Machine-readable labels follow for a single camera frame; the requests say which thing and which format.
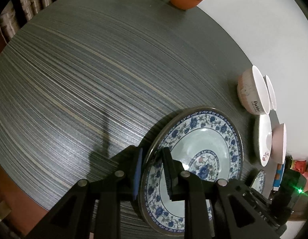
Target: white saucer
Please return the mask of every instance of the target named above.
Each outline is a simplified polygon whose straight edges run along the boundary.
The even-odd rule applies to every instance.
[[[270,117],[267,114],[259,115],[254,128],[254,146],[262,166],[266,166],[269,161],[271,145],[272,130]]]

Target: round table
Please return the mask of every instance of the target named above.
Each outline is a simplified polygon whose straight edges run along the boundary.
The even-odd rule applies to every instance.
[[[253,150],[255,116],[237,78],[252,64],[199,8],[168,0],[58,0],[28,22],[0,55],[0,164],[50,209],[79,179],[111,173],[129,145],[146,150],[182,109],[223,111],[240,132],[242,180],[266,171]],[[275,112],[271,113],[279,123]],[[122,203],[123,238],[161,238]]]

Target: white bowl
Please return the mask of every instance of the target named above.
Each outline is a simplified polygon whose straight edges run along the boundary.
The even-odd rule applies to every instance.
[[[272,131],[271,158],[278,164],[285,162],[287,150],[287,129],[284,123]]]
[[[276,95],[274,93],[274,89],[272,86],[272,83],[270,81],[269,76],[264,76],[263,77],[267,88],[268,88],[268,92],[269,92],[269,98],[270,98],[270,109],[276,111],[277,110],[277,101],[276,101]]]
[[[259,155],[260,163],[266,166],[271,152],[272,132],[269,115],[260,115],[255,121],[254,127],[254,147]]]
[[[239,77],[237,92],[241,104],[249,113],[269,114],[270,99],[267,85],[256,66],[247,69]]]

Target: floral pattern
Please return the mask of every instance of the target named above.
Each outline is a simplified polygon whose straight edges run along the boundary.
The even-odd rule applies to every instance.
[[[256,179],[259,180],[259,186],[258,187],[255,186],[255,180]],[[264,189],[264,182],[265,182],[265,173],[264,173],[263,170],[260,170],[259,173],[257,174],[257,176],[255,177],[254,182],[251,185],[251,188],[255,189],[260,194],[262,194],[263,189]]]
[[[212,150],[203,150],[189,163],[189,171],[206,181],[215,182],[219,174],[219,160]]]
[[[180,120],[165,135],[158,148],[174,146],[189,132],[199,128],[211,128],[217,131],[227,144],[230,155],[229,179],[240,178],[242,146],[236,131],[231,123],[221,114],[214,111],[200,111]],[[211,150],[203,150],[197,153],[189,163],[189,171],[198,175],[201,179],[216,181],[219,173],[219,160]],[[153,160],[152,166],[145,180],[145,205],[147,213],[153,222],[160,228],[183,233],[185,229],[184,217],[171,214],[161,201],[159,183],[163,171],[161,159]],[[209,218],[212,218],[211,207],[208,207]]]

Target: small plate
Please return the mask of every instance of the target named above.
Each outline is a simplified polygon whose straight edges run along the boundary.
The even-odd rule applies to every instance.
[[[242,144],[232,122],[216,109],[197,107],[175,117],[158,135],[142,176],[139,206],[144,219],[156,231],[182,236],[185,229],[184,201],[172,202],[167,194],[158,148],[169,147],[173,159],[203,180],[240,179]],[[206,200],[209,219],[212,209]]]
[[[265,182],[265,172],[264,170],[260,170],[257,176],[254,178],[250,187],[258,191],[260,194],[262,194],[264,188],[264,182]]]
[[[270,117],[267,114],[259,115],[255,121],[254,146],[262,166],[266,166],[269,161],[271,144],[272,130]]]

